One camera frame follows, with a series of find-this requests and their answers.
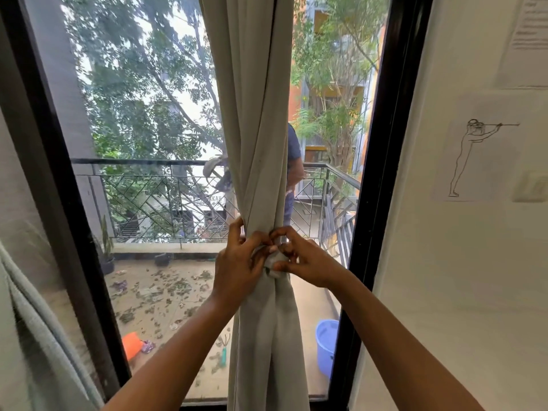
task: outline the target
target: paper on wall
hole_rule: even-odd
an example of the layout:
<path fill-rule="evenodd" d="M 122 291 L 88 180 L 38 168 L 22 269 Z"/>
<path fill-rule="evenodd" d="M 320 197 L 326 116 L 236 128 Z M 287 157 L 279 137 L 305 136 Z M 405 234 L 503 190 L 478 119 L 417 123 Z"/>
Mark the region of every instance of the paper on wall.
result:
<path fill-rule="evenodd" d="M 523 0 L 495 85 L 548 88 L 548 0 Z"/>
<path fill-rule="evenodd" d="M 536 94 L 530 92 L 461 98 L 438 163 L 433 199 L 478 202 L 500 198 L 537 103 Z"/>

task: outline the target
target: black handrail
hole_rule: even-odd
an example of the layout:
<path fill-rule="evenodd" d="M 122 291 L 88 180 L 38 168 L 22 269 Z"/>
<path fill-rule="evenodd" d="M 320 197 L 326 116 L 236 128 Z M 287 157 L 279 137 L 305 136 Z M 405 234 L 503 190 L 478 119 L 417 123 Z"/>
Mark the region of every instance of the black handrail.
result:
<path fill-rule="evenodd" d="M 112 164 L 112 165 L 157 165 L 157 166 L 203 166 L 207 160 L 147 160 L 147 159 L 126 159 L 126 158 L 71 158 L 72 164 Z M 307 168 L 325 168 L 334 175 L 348 182 L 351 186 L 360 190 L 360 182 L 347 173 L 341 172 L 328 163 L 303 162 Z"/>

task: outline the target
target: orange plastic object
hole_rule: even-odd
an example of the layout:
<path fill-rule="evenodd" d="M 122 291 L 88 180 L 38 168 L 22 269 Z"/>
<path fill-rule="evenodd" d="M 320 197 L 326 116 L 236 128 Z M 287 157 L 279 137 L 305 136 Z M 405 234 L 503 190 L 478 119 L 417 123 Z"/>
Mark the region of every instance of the orange plastic object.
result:
<path fill-rule="evenodd" d="M 132 360 L 137 353 L 141 351 L 142 346 L 145 343 L 137 336 L 137 332 L 128 333 L 122 338 L 122 345 L 124 345 L 124 352 L 126 358 Z"/>

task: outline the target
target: light switch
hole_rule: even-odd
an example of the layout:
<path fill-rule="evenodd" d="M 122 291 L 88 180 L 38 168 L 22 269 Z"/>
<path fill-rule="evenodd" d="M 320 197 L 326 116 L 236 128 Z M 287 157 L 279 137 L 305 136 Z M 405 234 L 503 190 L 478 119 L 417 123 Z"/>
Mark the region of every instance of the light switch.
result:
<path fill-rule="evenodd" d="M 514 202 L 539 203 L 548 200 L 548 172 L 526 172 L 519 181 Z"/>

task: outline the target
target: line drawing of person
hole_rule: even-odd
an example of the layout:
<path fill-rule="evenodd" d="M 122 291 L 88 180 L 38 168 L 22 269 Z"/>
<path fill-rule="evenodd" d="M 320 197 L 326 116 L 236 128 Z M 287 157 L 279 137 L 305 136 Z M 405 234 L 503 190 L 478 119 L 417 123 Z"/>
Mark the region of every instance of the line drawing of person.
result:
<path fill-rule="evenodd" d="M 485 127 L 487 125 L 494 125 L 495 128 L 491 131 L 485 132 Z M 456 158 L 455 172 L 453 174 L 453 178 L 451 179 L 451 185 L 449 188 L 449 197 L 459 197 L 459 193 L 456 192 L 456 186 L 459 183 L 462 173 L 466 169 L 468 158 L 472 152 L 472 146 L 475 143 L 483 142 L 486 138 L 491 137 L 498 130 L 500 130 L 500 127 L 504 125 L 518 126 L 519 124 L 484 124 L 476 119 L 471 119 L 468 121 L 466 124 L 466 134 L 462 137 L 460 142 L 460 154 Z"/>

